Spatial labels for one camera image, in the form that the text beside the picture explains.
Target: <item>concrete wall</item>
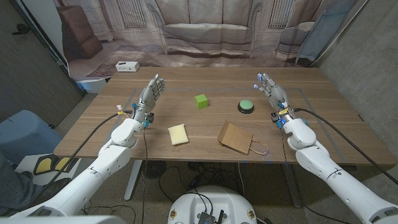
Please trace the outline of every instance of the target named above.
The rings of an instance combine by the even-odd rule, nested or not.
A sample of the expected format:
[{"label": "concrete wall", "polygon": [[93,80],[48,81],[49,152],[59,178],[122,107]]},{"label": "concrete wall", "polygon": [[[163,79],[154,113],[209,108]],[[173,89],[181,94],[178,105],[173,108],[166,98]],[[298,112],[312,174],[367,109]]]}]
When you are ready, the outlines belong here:
[{"label": "concrete wall", "polygon": [[369,0],[315,64],[398,156],[398,1]]}]

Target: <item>robotic arm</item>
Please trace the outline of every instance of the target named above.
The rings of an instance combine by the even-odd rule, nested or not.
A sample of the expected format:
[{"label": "robotic arm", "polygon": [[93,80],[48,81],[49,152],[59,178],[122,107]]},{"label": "robotic arm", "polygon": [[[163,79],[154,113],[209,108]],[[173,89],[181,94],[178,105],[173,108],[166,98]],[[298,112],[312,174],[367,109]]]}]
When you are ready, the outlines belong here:
[{"label": "robotic arm", "polygon": [[273,122],[286,134],[291,134],[287,142],[296,151],[298,163],[325,181],[362,223],[397,223],[398,206],[377,196],[337,165],[317,141],[313,130],[295,115],[285,90],[265,73],[257,78],[261,86],[254,85],[254,88],[263,92],[277,111],[271,114]]},{"label": "robotic arm", "polygon": [[13,215],[14,217],[65,217],[77,214],[94,195],[102,183],[124,167],[137,145],[134,135],[153,122],[150,113],[160,94],[165,90],[163,79],[156,75],[142,91],[138,104],[134,104],[132,118],[126,118],[111,134],[111,139],[99,150],[98,158],[72,182],[50,200]]}]

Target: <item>sponge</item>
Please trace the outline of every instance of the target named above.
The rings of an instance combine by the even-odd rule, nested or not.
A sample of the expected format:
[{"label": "sponge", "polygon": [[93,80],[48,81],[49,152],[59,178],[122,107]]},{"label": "sponge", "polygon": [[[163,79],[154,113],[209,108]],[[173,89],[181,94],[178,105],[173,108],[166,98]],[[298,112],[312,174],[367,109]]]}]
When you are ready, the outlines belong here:
[{"label": "sponge", "polygon": [[184,124],[179,124],[169,128],[172,145],[189,142]]}]

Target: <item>cable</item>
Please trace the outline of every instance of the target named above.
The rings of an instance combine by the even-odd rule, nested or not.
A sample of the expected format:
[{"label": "cable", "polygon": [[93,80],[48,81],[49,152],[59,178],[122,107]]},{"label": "cable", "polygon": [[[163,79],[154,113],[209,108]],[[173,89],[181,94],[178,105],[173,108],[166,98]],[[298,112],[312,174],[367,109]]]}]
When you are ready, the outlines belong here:
[{"label": "cable", "polygon": [[267,224],[266,222],[262,221],[259,217],[256,217],[256,219],[257,219],[258,221],[260,221],[261,223],[263,223],[263,224]]},{"label": "cable", "polygon": [[[215,172],[225,172],[226,175],[227,175],[230,179],[232,179],[233,181],[235,181],[235,184],[236,184],[236,186],[237,186],[237,187],[236,187],[237,191],[240,191],[240,194],[243,195],[243,186],[241,185],[241,181],[240,181],[239,175],[236,173],[236,172],[238,172],[238,171],[236,170],[236,166],[235,166],[235,172],[232,172],[232,171],[229,171],[229,170],[215,169],[215,168],[213,168],[213,170],[208,170],[208,168],[206,168],[205,165],[206,165],[206,163],[203,163],[203,164],[201,165],[201,168],[202,168],[205,172],[212,172],[213,174],[214,174]],[[211,183],[211,181],[208,180],[205,176],[204,176],[204,178],[208,181],[208,184]]]},{"label": "cable", "polygon": [[91,201],[90,201],[90,206],[87,207],[87,208],[84,208],[84,209],[83,209],[83,213],[84,213],[85,215],[88,215],[88,211],[89,211],[91,208],[97,208],[97,209],[92,213],[92,215],[93,215],[93,214],[94,214],[98,209],[100,209],[100,208],[110,208],[110,209],[112,210],[112,212],[111,212],[110,215],[113,215],[113,214],[116,212],[116,210],[113,209],[113,208],[117,208],[117,207],[130,208],[130,209],[134,212],[134,221],[133,221],[133,224],[136,222],[136,211],[135,211],[132,207],[130,207],[130,206],[128,206],[128,205],[94,206],[94,207],[92,207],[92,206],[91,206]]},{"label": "cable", "polygon": [[144,128],[144,142],[145,142],[146,160],[145,160],[144,184],[142,185],[142,220],[141,220],[141,223],[144,223],[145,179],[146,179],[147,167],[148,167],[148,145],[147,145],[147,139],[145,138],[145,129],[146,128]]},{"label": "cable", "polygon": [[160,180],[161,180],[162,176],[166,173],[167,170],[172,169],[172,168],[176,168],[176,169],[178,170],[178,173],[180,174],[180,182],[181,182],[182,186],[184,187],[184,189],[185,189],[185,190],[188,190],[187,187],[186,187],[186,186],[183,184],[183,182],[182,182],[182,179],[181,179],[181,170],[180,170],[180,168],[178,168],[178,167],[176,167],[176,166],[172,166],[172,167],[167,168],[167,169],[164,171],[164,173],[159,177],[158,183],[159,183],[159,188],[160,188],[160,190],[162,191],[162,193],[163,193],[172,203],[174,203],[174,201],[166,194],[166,192],[165,192],[165,191],[163,190],[163,188],[162,188],[162,185],[160,184]]},{"label": "cable", "polygon": [[199,193],[195,193],[195,192],[187,192],[187,193],[185,193],[185,194],[183,194],[183,195],[186,195],[186,194],[196,194],[196,195],[199,195],[199,196],[204,196],[207,200],[209,200],[210,205],[211,205],[210,215],[213,214],[213,203],[211,202],[211,200],[210,200],[206,195],[199,194]]},{"label": "cable", "polygon": [[244,184],[243,184],[243,179],[242,179],[242,174],[241,174],[241,163],[238,163],[238,171],[239,171],[239,177],[241,178],[241,182],[242,182],[242,188],[243,188],[243,197],[246,198],[246,194],[244,192]]},{"label": "cable", "polygon": [[[199,195],[199,192],[198,192],[198,190],[197,190],[197,188],[196,187],[194,187],[194,189],[195,189],[195,191],[197,192],[197,194]],[[207,207],[206,207],[206,203],[205,203],[205,201],[204,201],[204,199],[199,195],[199,197],[200,197],[200,199],[201,199],[201,201],[203,202],[203,204],[205,205],[205,213],[207,214]]]},{"label": "cable", "polygon": [[101,122],[99,125],[97,125],[97,127],[95,127],[95,129],[88,135],[88,137],[83,141],[83,143],[79,146],[79,148],[77,148],[76,151],[72,154],[72,156],[65,163],[65,165],[63,165],[63,167],[60,170],[58,170],[57,174],[55,174],[55,176],[50,180],[50,182],[36,196],[35,200],[38,199],[50,187],[50,185],[55,181],[55,179],[57,179],[57,177],[63,172],[63,170],[65,170],[65,168],[69,165],[69,163],[71,163],[71,161],[75,158],[76,154],[80,151],[80,149],[82,149],[82,147],[87,143],[87,141],[92,137],[92,135],[98,130],[98,128],[100,128],[105,122],[109,121],[110,119],[114,118],[117,115],[118,115],[117,113],[111,115],[110,117],[106,118],[103,122]]},{"label": "cable", "polygon": [[374,162],[368,155],[366,155],[358,146],[356,146],[353,142],[351,142],[343,133],[341,133],[336,127],[334,127],[331,123],[329,123],[327,120],[322,118],[321,116],[317,115],[316,113],[307,110],[307,109],[302,109],[302,108],[296,108],[294,109],[295,112],[297,111],[305,111],[307,113],[310,113],[317,117],[318,119],[322,120],[325,122],[327,125],[329,125],[331,128],[333,128],[345,141],[347,141],[351,146],[353,146],[363,157],[365,157],[372,165],[374,165],[379,171],[381,171],[384,175],[386,175],[390,180],[392,180],[395,184],[398,185],[398,180],[395,179],[393,176],[391,176],[388,172],[384,171],[379,164]]},{"label": "cable", "polygon": [[351,223],[349,223],[349,222],[344,222],[344,221],[341,221],[341,220],[338,220],[338,219],[335,219],[335,218],[332,218],[332,217],[328,217],[328,216],[326,216],[326,215],[322,215],[321,213],[318,213],[318,212],[312,210],[311,208],[309,208],[309,207],[306,206],[305,204],[303,204],[303,205],[304,205],[304,207],[306,207],[306,208],[307,208],[308,210],[310,210],[311,212],[313,212],[313,213],[315,213],[315,214],[317,214],[317,215],[319,215],[319,216],[322,216],[322,217],[324,217],[324,218],[328,218],[328,219],[330,219],[330,220],[333,220],[333,221],[336,221],[336,222],[340,222],[340,223],[351,224]]}]

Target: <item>wooden table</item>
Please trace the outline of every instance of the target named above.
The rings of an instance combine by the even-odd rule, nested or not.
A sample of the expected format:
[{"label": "wooden table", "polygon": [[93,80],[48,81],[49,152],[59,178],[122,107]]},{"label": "wooden table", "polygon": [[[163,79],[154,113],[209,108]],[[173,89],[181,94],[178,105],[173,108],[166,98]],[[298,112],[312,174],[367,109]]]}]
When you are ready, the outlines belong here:
[{"label": "wooden table", "polygon": [[[55,148],[58,156],[71,156],[94,127],[117,112],[116,105],[131,110],[149,80],[158,73],[166,82],[166,91],[153,110],[154,123],[146,130],[150,160],[297,163],[294,151],[286,143],[282,148],[281,131],[272,123],[273,112],[268,99],[253,90],[257,74],[266,72],[285,88],[293,108],[306,108],[334,124],[369,157],[381,165],[393,165],[395,157],[361,120],[355,110],[317,68],[140,68],[136,73],[115,73],[102,92],[94,99],[61,143]],[[198,110],[195,96],[205,94],[209,106]],[[238,103],[248,99],[254,112],[242,114]],[[369,162],[326,124],[310,114],[298,112],[316,132],[317,139],[339,164],[367,165]],[[77,157],[96,157],[109,139],[111,130],[120,124],[119,115],[103,125],[86,143]],[[266,156],[249,152],[247,156],[222,146],[217,136],[225,120],[253,133],[253,139],[266,142]],[[185,124],[190,142],[172,146],[167,128]],[[133,159],[145,159],[142,133]]]}]

